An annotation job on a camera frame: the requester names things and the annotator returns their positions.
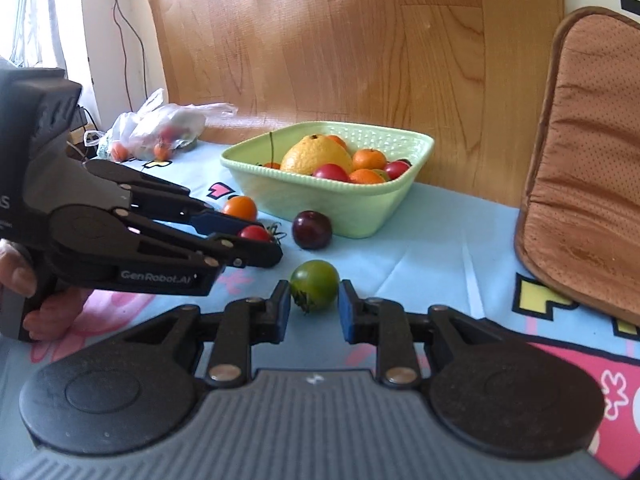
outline green tomato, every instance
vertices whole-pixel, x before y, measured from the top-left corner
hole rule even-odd
[[[335,267],[324,260],[311,260],[293,271],[291,295],[304,312],[330,307],[338,296],[340,275]]]

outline electrical cable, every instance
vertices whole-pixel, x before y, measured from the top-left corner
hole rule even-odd
[[[118,23],[118,21],[116,19],[116,10],[120,14],[120,16],[122,17],[124,22],[127,24],[127,26],[131,29],[131,31],[133,32],[135,37],[138,38],[138,42],[140,43],[140,49],[142,50],[142,78],[143,78],[143,83],[144,83],[144,87],[145,87],[145,97],[148,99],[149,98],[149,92],[148,92],[148,87],[147,87],[147,84],[146,84],[146,51],[145,51],[145,44],[143,43],[142,38],[140,38],[140,35],[136,31],[136,29],[133,27],[133,25],[131,25],[130,21],[127,19],[127,17],[122,12],[122,9],[120,8],[119,0],[114,0],[114,4],[113,4],[113,21],[115,22],[115,24],[117,25],[117,27],[118,27],[118,29],[120,31],[120,42],[122,43],[122,51],[124,53],[125,87],[126,87],[126,90],[127,90],[127,99],[129,100],[129,106],[131,108],[131,111],[133,111],[133,106],[131,105],[131,97],[130,97],[130,93],[129,93],[129,85],[128,85],[128,82],[127,82],[127,53],[126,53],[126,49],[125,49],[125,45],[124,45],[124,33],[122,31],[122,27],[120,26],[120,24]]]
[[[73,148],[74,150],[76,150],[76,153],[78,153],[78,155],[82,157],[81,159],[82,162],[84,162],[87,159],[86,153],[81,152],[80,149],[75,144],[69,141],[67,141],[66,143],[70,148]]]
[[[91,112],[89,110],[87,110],[85,107],[81,106],[82,110],[84,110],[84,113],[86,115],[89,116],[89,118],[91,119],[91,123],[94,125],[94,128],[97,128],[98,125],[95,123],[95,119],[94,116],[91,115]]]

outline metal pivot screw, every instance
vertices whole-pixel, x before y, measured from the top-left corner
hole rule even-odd
[[[242,374],[236,365],[216,365],[209,369],[209,377],[219,383],[235,381]]]
[[[399,366],[387,370],[385,377],[392,384],[411,384],[418,378],[418,374],[411,368]]]

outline circular pad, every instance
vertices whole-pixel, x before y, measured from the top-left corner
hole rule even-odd
[[[20,412],[47,447],[110,455],[161,440],[195,402],[193,377],[156,346],[97,344],[32,376]]]
[[[469,347],[433,378],[429,396],[457,436],[515,459],[586,449],[604,412],[591,376],[521,343]]]
[[[140,383],[122,370],[98,370],[80,375],[66,387],[66,400],[87,413],[113,413],[136,400]]]

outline orange cherry tomato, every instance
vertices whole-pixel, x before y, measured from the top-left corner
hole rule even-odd
[[[165,162],[171,158],[172,152],[166,144],[156,144],[154,146],[154,156],[159,162]]]
[[[226,215],[235,216],[248,222],[255,222],[258,218],[258,208],[255,202],[248,196],[235,196],[226,201],[222,212]]]
[[[127,150],[119,140],[111,143],[111,158],[116,162],[124,162],[129,160],[129,150]]]

